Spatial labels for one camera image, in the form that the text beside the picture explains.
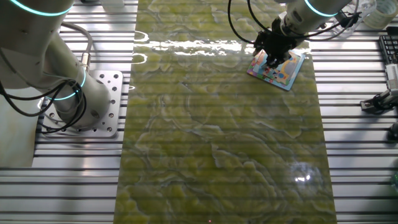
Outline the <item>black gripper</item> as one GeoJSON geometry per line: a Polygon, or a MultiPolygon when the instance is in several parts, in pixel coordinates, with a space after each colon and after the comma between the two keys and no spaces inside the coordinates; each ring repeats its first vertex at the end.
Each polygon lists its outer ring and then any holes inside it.
{"type": "Polygon", "coordinates": [[[262,50],[267,54],[267,67],[277,68],[286,60],[290,59],[289,50],[298,45],[298,41],[294,38],[287,37],[282,33],[280,25],[282,19],[275,19],[272,24],[272,30],[265,29],[258,32],[257,38],[253,43],[254,52],[256,56],[262,50]]]}

